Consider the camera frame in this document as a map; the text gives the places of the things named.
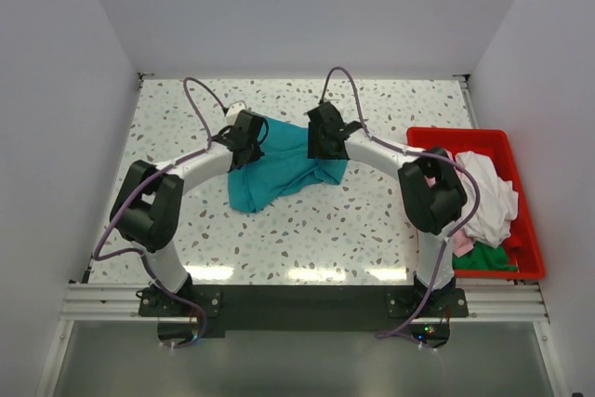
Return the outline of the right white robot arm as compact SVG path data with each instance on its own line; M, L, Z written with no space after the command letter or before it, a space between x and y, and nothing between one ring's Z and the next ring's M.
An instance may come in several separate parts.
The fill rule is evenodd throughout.
M424 151L369 136L362 123L345 122L329 102L307 116L310 159L355 161L398 181L405 215L418 232L415 279L424 287L414 303L420 313L436 315L447 304L443 288L454 279L454 234L468 201L453 160L440 147Z

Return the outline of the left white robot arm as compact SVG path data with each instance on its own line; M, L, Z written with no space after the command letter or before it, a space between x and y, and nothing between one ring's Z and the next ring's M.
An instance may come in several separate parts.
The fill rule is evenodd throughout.
M152 282L163 290L161 306L172 315L186 313L192 306L192 292L184 286L192 279L174 244L182 199L204 182L259 160L269 129L265 117L243 109L211 137L205 149L160 165L133 163L93 258L138 254Z

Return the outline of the teal t shirt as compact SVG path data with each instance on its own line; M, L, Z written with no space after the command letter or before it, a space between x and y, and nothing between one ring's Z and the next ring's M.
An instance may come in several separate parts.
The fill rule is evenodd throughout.
M264 155L228 174L232 209L253 214L307 186L341 183L347 161L310 159L306 128L272 118L267 123L269 133L261 144Z

